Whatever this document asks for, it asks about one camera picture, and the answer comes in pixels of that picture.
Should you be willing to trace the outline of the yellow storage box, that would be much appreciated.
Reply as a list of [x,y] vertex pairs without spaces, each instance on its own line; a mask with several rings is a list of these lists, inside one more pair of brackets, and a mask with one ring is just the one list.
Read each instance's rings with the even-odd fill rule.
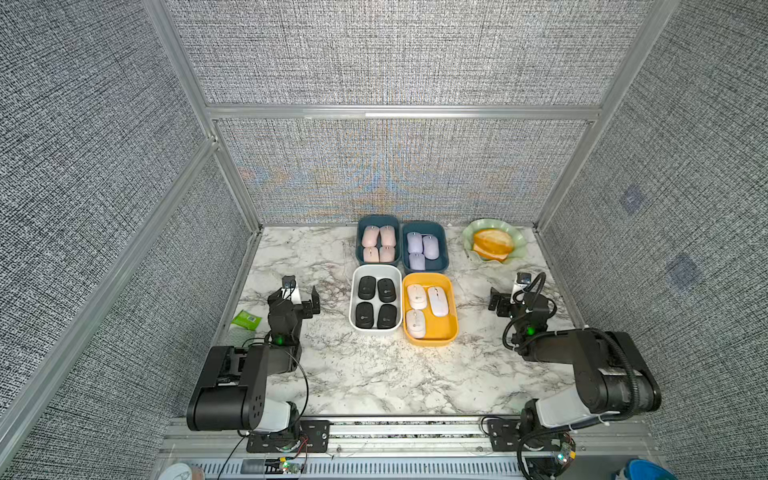
[[[410,284],[421,284],[425,288],[426,292],[427,289],[431,286],[442,287],[448,298],[450,313],[446,317],[442,318],[437,318],[432,315],[428,298],[428,306],[422,310],[426,317],[427,325],[426,335],[423,339],[411,338],[406,329],[406,312],[411,310],[406,288]],[[447,346],[453,342],[459,333],[459,322],[454,289],[448,277],[439,273],[412,273],[403,279],[402,287],[404,294],[404,330],[408,341],[416,346],[421,347],[442,347]]]

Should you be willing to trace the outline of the purple mouse front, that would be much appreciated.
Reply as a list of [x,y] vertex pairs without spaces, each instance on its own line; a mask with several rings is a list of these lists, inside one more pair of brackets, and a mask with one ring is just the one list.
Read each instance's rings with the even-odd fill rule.
[[422,236],[423,255],[427,260],[437,260],[440,256],[440,242],[434,235]]

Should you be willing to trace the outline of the round bread bun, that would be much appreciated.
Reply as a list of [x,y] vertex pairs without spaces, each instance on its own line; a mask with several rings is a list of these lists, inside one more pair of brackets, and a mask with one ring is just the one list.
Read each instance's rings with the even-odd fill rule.
[[515,249],[515,241],[510,234],[498,229],[483,229],[477,231],[473,235],[473,245],[498,245],[506,246],[511,250],[511,253]]

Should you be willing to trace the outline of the pale green cloth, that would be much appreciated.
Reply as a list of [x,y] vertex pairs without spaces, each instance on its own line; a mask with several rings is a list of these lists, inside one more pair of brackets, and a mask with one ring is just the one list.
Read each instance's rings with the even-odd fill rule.
[[221,341],[221,344],[233,346],[236,348],[246,348],[254,343],[262,343],[263,338],[263,332],[234,328],[227,332],[225,338]]

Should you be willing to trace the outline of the black mouse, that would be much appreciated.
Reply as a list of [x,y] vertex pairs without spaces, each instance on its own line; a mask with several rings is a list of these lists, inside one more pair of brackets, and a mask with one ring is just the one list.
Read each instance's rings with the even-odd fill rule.
[[357,295],[360,300],[369,301],[376,296],[377,279],[374,276],[365,275],[360,278]]
[[378,312],[377,328],[388,330],[394,328],[398,323],[398,309],[393,304],[383,304]]
[[359,329],[372,329],[374,323],[373,305],[367,301],[358,303],[355,307],[355,326]]
[[378,298],[383,303],[393,303],[397,300],[397,289],[391,278],[381,278],[377,281]]

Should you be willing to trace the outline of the pink mouse with scroll wheel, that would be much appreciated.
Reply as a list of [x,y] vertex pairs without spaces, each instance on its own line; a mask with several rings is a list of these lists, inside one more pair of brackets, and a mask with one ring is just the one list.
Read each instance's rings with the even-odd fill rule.
[[395,247],[397,243],[396,229],[392,225],[384,225],[379,228],[382,247]]

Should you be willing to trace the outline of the white storage box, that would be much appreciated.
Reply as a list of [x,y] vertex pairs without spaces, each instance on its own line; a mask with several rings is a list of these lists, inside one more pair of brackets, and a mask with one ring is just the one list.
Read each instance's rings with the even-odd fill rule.
[[[358,303],[363,302],[363,300],[360,300],[357,295],[358,290],[358,284],[360,281],[360,278],[365,275],[374,276],[377,281],[381,278],[391,278],[396,285],[397,289],[397,300],[393,303],[383,303],[378,298],[378,292],[376,291],[376,296],[367,302],[370,302],[373,305],[374,308],[374,315],[375,315],[375,323],[372,329],[359,329],[355,326],[355,307]],[[358,267],[352,277],[352,283],[351,283],[351,293],[350,293],[350,302],[349,302],[349,309],[348,309],[348,320],[352,328],[360,333],[360,334],[367,334],[367,335],[388,335],[395,333],[403,324],[404,320],[404,307],[403,307],[403,300],[404,300],[404,294],[402,292],[402,275],[400,271],[391,265],[386,264],[366,264]],[[398,323],[397,325],[388,330],[380,330],[377,328],[377,319],[378,319],[378,312],[380,307],[383,304],[393,304],[398,309]]]

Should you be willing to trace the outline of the white mouse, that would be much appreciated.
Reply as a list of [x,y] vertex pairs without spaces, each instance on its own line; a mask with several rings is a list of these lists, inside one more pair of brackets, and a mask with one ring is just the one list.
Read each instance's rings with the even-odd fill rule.
[[406,329],[411,338],[423,339],[426,335],[426,317],[422,310],[411,309],[406,312]]
[[448,298],[442,287],[429,287],[427,289],[427,295],[429,298],[429,306],[434,317],[442,318],[450,313]]
[[421,284],[408,285],[406,293],[411,309],[424,310],[428,306],[428,295]]

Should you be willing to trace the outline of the purple mouse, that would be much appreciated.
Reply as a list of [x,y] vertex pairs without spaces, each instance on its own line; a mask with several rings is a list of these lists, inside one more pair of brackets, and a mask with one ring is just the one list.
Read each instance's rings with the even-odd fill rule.
[[424,271],[426,268],[426,257],[423,253],[410,253],[409,265],[413,271]]
[[419,232],[408,232],[406,235],[408,254],[423,253],[423,236]]
[[437,260],[440,256],[440,242],[434,235],[422,236],[423,255],[427,260]]

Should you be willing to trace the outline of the white mouse front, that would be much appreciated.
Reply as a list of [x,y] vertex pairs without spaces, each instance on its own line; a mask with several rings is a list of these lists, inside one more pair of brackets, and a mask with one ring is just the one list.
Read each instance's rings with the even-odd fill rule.
[[411,309],[406,312],[406,329],[411,338],[423,339],[426,335],[426,317],[422,310]]

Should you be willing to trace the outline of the bread slice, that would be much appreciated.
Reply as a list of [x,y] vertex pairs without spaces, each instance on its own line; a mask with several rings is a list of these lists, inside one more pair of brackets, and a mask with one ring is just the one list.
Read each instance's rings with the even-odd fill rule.
[[511,250],[506,246],[474,244],[472,251],[484,261],[497,261],[503,263],[510,255]]

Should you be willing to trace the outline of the teal storage box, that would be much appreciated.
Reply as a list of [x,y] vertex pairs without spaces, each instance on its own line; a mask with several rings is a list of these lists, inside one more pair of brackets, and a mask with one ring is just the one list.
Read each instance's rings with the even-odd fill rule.
[[431,221],[409,221],[401,228],[403,262],[407,273],[444,272],[449,264],[444,228]]
[[360,219],[356,234],[356,257],[360,264],[396,265],[401,259],[400,222],[391,215],[368,215]]

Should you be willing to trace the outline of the black mouse front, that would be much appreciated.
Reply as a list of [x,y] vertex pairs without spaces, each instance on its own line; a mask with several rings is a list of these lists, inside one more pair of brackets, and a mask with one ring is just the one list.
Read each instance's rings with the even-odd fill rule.
[[374,276],[365,275],[360,278],[357,295],[360,300],[369,301],[376,296],[377,279]]

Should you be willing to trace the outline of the white round object bottom left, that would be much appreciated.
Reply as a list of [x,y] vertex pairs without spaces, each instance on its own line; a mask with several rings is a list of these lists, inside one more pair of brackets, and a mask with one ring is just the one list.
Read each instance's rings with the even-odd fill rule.
[[166,468],[158,476],[158,480],[192,480],[194,472],[185,463],[175,463]]

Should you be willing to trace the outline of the blue object bottom right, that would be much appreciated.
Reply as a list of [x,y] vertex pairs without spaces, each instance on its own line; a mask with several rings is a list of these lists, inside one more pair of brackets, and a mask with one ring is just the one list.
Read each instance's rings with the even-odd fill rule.
[[677,480],[677,477],[660,465],[644,460],[631,459],[611,476],[612,480]]

